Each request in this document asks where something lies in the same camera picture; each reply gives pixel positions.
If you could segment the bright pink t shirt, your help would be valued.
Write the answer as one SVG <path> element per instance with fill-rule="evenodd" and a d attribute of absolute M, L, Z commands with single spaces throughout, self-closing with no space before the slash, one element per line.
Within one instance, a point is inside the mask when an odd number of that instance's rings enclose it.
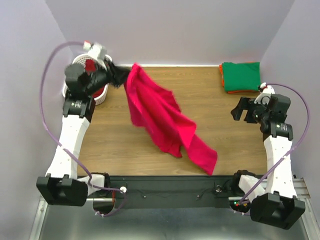
<path fill-rule="evenodd" d="M 164 153 L 182 157 L 185 148 L 189 159 L 212 175 L 218 153 L 196 134 L 197 124 L 185 116 L 173 92 L 155 83 L 135 63 L 124 84 L 131 122 L 143 127 L 153 143 Z"/>

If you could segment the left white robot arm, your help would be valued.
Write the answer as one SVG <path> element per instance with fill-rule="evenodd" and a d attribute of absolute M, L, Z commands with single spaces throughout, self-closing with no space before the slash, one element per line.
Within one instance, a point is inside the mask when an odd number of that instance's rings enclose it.
<path fill-rule="evenodd" d="M 94 62 L 92 72 L 80 63 L 65 68 L 67 91 L 60 137 L 55 139 L 57 148 L 50 167 L 36 181 L 37 189 L 49 205 L 81 207 L 93 193 L 106 197 L 113 191 L 109 175 L 91 173 L 79 162 L 79 154 L 96 107 L 93 94 L 108 84 L 120 87 L 129 72 L 111 61 L 106 61 L 105 66 Z"/>

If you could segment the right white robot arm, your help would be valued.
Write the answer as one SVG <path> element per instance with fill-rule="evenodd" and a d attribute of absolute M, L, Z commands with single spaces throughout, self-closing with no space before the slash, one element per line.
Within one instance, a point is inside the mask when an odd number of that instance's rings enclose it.
<path fill-rule="evenodd" d="M 230 112 L 235 121 L 247 111 L 244 121 L 259 124 L 267 158 L 267 173 L 258 178 L 247 170 L 238 170 L 230 182 L 231 192 L 242 195 L 233 205 L 236 211 L 249 212 L 254 222 L 288 230 L 303 215 L 306 205 L 298 199 L 293 183 L 291 152 L 293 127 L 287 124 L 289 97 L 267 93 L 257 98 L 242 96 Z"/>

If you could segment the dark red t shirt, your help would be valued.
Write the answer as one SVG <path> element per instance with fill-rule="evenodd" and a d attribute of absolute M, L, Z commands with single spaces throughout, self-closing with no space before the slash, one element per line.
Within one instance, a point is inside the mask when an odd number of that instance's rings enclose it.
<path fill-rule="evenodd" d="M 96 63 L 93 59 L 86 59 L 84 68 L 87 74 L 90 75 L 90 74 L 93 74 L 99 68 L 99 64 Z M 101 96 L 103 94 L 103 91 L 104 91 L 104 87 L 101 87 L 99 90 L 97 90 L 93 94 L 93 97 L 97 98 Z"/>

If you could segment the white perforated plastic basket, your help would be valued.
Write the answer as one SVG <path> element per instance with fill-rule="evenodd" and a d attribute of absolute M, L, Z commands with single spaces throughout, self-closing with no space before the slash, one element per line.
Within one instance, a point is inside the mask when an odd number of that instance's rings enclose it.
<path fill-rule="evenodd" d="M 80 54 L 80 55 L 76 56 L 73 59 L 72 63 L 79 63 L 79 64 L 82 64 L 85 67 L 86 59 L 92 59 L 92 58 L 87 53 L 83 53 L 83 54 Z M 99 97 L 94 98 L 94 100 L 96 102 L 96 105 L 100 105 L 105 101 L 106 96 L 107 96 L 107 92 L 108 92 L 108 88 L 109 88 L 109 85 L 108 84 L 105 85 L 102 95 L 99 96 Z M 62 96 L 63 97 L 66 96 L 66 92 L 67 92 L 67 85 L 66 85 L 66 83 L 64 83 L 63 84 L 63 89 L 62 89 Z"/>

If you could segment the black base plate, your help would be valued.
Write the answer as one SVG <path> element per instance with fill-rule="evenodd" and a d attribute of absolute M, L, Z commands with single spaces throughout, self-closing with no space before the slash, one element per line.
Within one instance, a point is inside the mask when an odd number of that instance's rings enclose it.
<path fill-rule="evenodd" d="M 231 175 L 109 176 L 111 188 L 126 187 L 126 199 L 115 195 L 115 206 L 124 209 L 229 208 L 229 199 L 244 192 L 234 188 Z"/>

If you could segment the aluminium frame rail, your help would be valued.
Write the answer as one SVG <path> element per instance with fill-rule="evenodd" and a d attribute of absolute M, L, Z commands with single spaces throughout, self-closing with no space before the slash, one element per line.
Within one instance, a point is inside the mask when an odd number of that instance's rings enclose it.
<path fill-rule="evenodd" d="M 32 225 L 32 229 L 30 232 L 29 240 L 39 240 L 42 227 L 44 225 L 45 216 L 48 208 L 48 203 L 46 200 L 41 196 L 39 198 L 38 207 L 35 213 L 34 222 Z"/>

